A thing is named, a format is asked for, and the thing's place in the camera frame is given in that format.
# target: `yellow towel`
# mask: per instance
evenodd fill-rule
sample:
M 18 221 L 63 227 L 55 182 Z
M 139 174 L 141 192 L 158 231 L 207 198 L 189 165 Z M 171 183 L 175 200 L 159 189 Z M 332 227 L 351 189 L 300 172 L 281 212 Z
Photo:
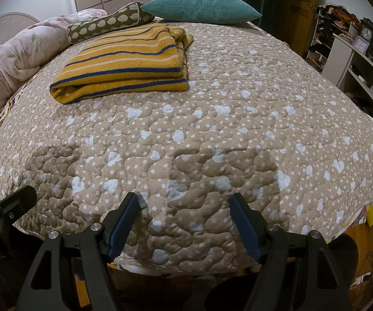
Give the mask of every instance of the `yellow towel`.
M 193 40 L 184 29 L 166 24 L 109 33 L 68 62 L 50 93 L 70 104 L 119 92 L 185 91 L 185 50 Z

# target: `leaf print pillow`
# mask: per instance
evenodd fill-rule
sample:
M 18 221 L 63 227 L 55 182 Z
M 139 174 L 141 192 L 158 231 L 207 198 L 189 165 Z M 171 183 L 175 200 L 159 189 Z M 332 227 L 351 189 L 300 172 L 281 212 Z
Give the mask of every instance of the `leaf print pillow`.
M 142 10 L 142 2 L 130 2 L 117 12 L 100 18 L 87 18 L 68 26 L 67 38 L 71 44 L 90 37 L 122 28 L 136 27 L 151 22 L 155 17 Z

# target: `open door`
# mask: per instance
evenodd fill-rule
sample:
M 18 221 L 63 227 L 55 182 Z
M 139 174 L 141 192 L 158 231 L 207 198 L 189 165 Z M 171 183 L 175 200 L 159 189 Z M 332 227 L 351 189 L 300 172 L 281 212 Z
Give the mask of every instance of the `open door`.
M 281 26 L 276 37 L 303 55 L 318 0 L 282 0 Z

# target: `screw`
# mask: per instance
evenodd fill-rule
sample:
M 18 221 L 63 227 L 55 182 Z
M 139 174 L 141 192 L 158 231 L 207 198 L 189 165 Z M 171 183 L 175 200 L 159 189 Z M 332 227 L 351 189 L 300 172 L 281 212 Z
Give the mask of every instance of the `screw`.
M 311 232 L 310 232 L 310 235 L 313 237 L 313 238 L 321 238 L 321 233 L 320 232 L 318 232 L 317 230 L 312 230 Z
M 267 229 L 270 231 L 277 231 L 279 230 L 279 226 L 275 223 L 270 223 L 268 224 Z
M 101 223 L 93 223 L 93 224 L 90 226 L 90 229 L 91 229 L 92 231 L 100 230 L 100 229 L 101 229 Z
M 48 234 L 48 237 L 51 238 L 51 240 L 54 240 L 55 238 L 58 237 L 58 231 L 53 230 Z

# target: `polka dot quilt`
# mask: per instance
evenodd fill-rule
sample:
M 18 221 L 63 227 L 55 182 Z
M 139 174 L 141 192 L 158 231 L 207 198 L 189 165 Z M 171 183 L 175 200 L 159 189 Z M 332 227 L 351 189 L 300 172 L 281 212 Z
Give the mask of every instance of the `polka dot quilt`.
M 45 238 L 102 221 L 126 193 L 142 211 L 115 264 L 203 275 L 251 265 L 227 199 L 327 240 L 373 202 L 373 120 L 263 32 L 176 24 L 194 36 L 189 90 L 57 103 L 65 50 L 23 90 L 0 128 L 0 200 L 38 193 L 16 227 Z

